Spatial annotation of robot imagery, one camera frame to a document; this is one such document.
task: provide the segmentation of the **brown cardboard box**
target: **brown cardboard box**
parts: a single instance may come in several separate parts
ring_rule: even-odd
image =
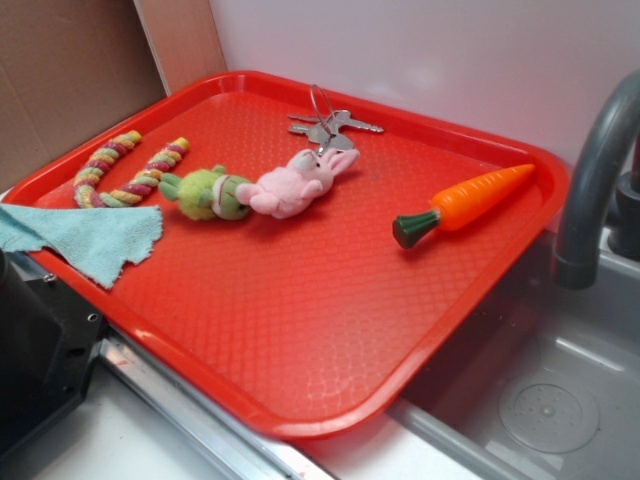
[[[0,192],[164,95],[131,0],[0,1]]]
[[[227,70],[209,0],[134,0],[165,91]]]

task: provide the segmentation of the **sink drain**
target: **sink drain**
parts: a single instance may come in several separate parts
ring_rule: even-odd
[[[582,387],[556,375],[538,374],[505,388],[500,420],[523,445],[544,453],[566,453],[593,438],[599,415],[595,400]]]

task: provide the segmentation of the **metal edge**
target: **metal edge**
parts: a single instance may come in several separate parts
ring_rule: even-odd
[[[232,479],[331,480],[294,447],[248,429],[184,379],[110,330],[103,363]]]
[[[481,478],[531,480],[407,400],[397,399],[387,413],[422,440]]]

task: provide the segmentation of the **plastic tray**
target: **plastic tray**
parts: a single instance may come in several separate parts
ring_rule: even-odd
[[[561,206],[567,175],[519,142],[327,92],[333,107],[380,125],[349,130],[360,160],[303,214],[193,222],[154,192],[164,234],[152,256],[106,291],[49,251],[33,254],[109,321],[255,429],[326,435],[384,409]],[[256,72],[210,77],[87,142],[16,186],[5,201],[74,208],[71,182],[101,144],[143,140],[99,185],[126,183],[179,136],[192,149],[173,173],[223,164],[256,180],[303,148],[290,113],[312,115],[309,86]],[[395,242],[399,214],[439,190],[532,162],[531,182],[482,220]]]

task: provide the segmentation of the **braided rope toy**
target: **braided rope toy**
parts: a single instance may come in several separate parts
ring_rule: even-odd
[[[162,174],[171,170],[189,150],[187,139],[180,137],[156,153],[129,183],[110,193],[96,192],[102,176],[141,139],[138,132],[131,130],[93,152],[73,182],[73,197],[80,208],[120,208],[139,203],[158,186]]]

